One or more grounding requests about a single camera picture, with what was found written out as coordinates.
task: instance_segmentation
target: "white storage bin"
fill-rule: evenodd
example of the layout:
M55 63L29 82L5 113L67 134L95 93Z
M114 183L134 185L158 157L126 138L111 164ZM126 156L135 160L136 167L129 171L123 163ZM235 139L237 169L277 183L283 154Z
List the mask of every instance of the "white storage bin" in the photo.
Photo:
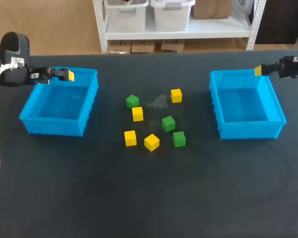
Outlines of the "white storage bin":
M110 24L115 32L144 31L146 26L146 6L149 0L133 0L125 5L122 0L105 0Z
M150 0L157 31L185 31L195 0Z

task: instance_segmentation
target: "dark cabinet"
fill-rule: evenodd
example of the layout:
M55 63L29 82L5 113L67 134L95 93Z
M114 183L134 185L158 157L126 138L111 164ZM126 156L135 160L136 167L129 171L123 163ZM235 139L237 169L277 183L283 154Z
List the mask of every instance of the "dark cabinet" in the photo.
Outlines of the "dark cabinet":
M294 44L298 38L298 0L267 0L257 44Z

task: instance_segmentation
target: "floor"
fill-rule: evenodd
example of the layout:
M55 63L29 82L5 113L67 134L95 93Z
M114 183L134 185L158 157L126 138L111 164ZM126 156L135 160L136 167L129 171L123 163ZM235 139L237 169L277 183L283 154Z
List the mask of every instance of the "floor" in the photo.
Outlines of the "floor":
M0 0L0 40L9 31L28 36L32 55L101 54L92 0ZM246 43L245 38L187 40L183 52L244 51ZM255 46L289 49L298 49L298 42Z

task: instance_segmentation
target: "green cube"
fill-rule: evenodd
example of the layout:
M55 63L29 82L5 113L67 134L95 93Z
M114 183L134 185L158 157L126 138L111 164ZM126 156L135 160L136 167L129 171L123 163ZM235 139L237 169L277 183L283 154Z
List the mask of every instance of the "green cube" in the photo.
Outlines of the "green cube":
M174 147L185 146L185 143L187 141L183 131L174 132L172 140L173 140Z
M129 108L136 108L139 106L139 98L136 97L135 95L130 95L127 99L126 99L126 105Z
M162 119L162 127L165 130L165 132L172 131L175 129L175 120L172 118L172 116L168 116Z

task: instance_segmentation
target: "plastic bin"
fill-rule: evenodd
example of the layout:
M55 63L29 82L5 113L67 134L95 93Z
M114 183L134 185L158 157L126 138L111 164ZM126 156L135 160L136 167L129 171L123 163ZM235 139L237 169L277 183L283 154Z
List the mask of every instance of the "plastic bin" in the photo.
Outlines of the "plastic bin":
M150 0L157 31L185 31L195 0Z
M53 78L34 87L19 117L29 133L83 136L97 93L97 71L68 69L74 82Z
M134 0L137 4L125 5L122 0L105 0L110 24L115 32L139 32L146 26L146 6L149 0Z
M286 124L269 77L253 69L212 71L210 91L221 139L277 138Z

